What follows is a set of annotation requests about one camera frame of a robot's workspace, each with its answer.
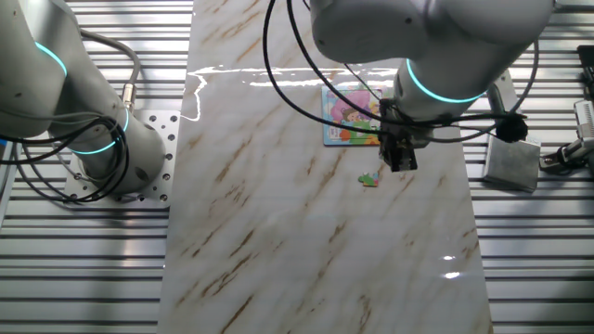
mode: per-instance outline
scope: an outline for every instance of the metal bracket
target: metal bracket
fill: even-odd
[[[504,112],[513,108],[518,101],[518,97],[510,71],[505,71],[497,79],[495,85],[498,88],[501,100],[496,103],[493,99],[489,99],[494,112]],[[486,162],[483,169],[484,180],[512,186],[527,192],[535,191],[538,185],[540,146],[540,141],[530,135],[526,140],[512,144],[505,143],[495,137],[489,138]]]
[[[174,185],[174,167],[179,138],[180,112],[174,110],[136,110],[135,117],[152,126],[165,145],[166,159],[159,176],[149,185],[136,193],[119,197],[106,197],[97,202],[86,203],[85,209],[166,209],[170,206],[170,198]],[[83,175],[79,159],[72,155],[71,168],[75,173]],[[66,193],[83,197],[93,193],[97,188],[93,183],[78,179],[68,174]],[[68,204],[73,209],[79,205]]]

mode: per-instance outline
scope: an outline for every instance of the small green toy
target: small green toy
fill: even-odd
[[[369,176],[369,173],[364,173],[363,175],[359,176],[359,182],[363,183],[363,186],[378,186],[380,182],[380,177],[377,173],[374,173],[373,176]]]

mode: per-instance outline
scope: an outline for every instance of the blue led ring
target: blue led ring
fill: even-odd
[[[123,126],[123,131],[124,131],[124,132],[126,132],[126,129],[128,128],[128,122],[129,122],[129,121],[130,121],[130,115],[129,115],[129,112],[128,112],[128,109],[127,109],[127,110],[126,110],[126,124]],[[105,146],[104,148],[100,148],[100,149],[97,149],[97,150],[94,150],[94,151],[90,151],[90,152],[80,152],[80,151],[76,151],[76,150],[74,150],[74,149],[71,149],[71,151],[72,151],[73,153],[76,153],[76,154],[86,154],[86,155],[90,155],[90,154],[97,154],[97,153],[101,153],[101,152],[105,151],[106,149],[108,149],[108,148],[111,148],[111,147],[112,147],[112,146],[114,146],[114,145],[115,145],[115,141],[112,141],[110,144],[108,144],[108,145],[107,145],[107,146]]]
[[[438,96],[434,92],[427,89],[427,87],[425,87],[422,83],[420,83],[419,79],[417,79],[417,76],[412,71],[412,67],[410,66],[410,59],[407,59],[407,66],[408,66],[408,73],[410,73],[410,78],[412,78],[412,81],[417,85],[417,87],[421,91],[423,91],[423,93],[427,94],[428,96],[433,97],[434,99],[436,99],[438,101],[442,101],[442,102],[446,102],[446,103],[469,103],[469,102],[476,101],[479,97],[481,97],[484,94],[484,93],[482,93],[479,96],[465,98],[465,99],[455,99],[455,98],[447,98],[447,97],[443,97],[443,96]]]
[[[68,76],[68,72],[66,71],[66,65],[64,65],[64,63],[62,62],[62,60],[56,56],[55,53],[51,52],[47,47],[35,42],[35,45],[37,45],[37,48],[42,50],[45,54],[47,54],[48,56],[50,56],[52,59],[54,59],[57,64],[62,68],[62,70],[64,71],[64,76]]]

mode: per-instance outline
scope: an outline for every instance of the cable connector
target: cable connector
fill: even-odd
[[[136,100],[136,86],[132,83],[127,83],[123,87],[122,101],[128,111],[134,115],[134,102]]]

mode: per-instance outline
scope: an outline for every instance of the metal mounting plate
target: metal mounting plate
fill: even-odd
[[[174,110],[136,110],[136,118],[149,124],[163,140],[165,154],[171,159],[165,159],[163,168],[158,177],[148,186],[136,193],[124,196],[109,196],[97,202],[85,203],[82,209],[166,209],[170,206],[170,198],[174,184],[175,156],[177,140],[179,137],[180,112]],[[71,168],[75,173],[81,173],[79,159],[72,155]],[[66,193],[83,197],[93,193],[97,188],[91,182],[77,180],[72,174],[66,179]],[[69,204],[73,209],[81,208],[80,205]]]

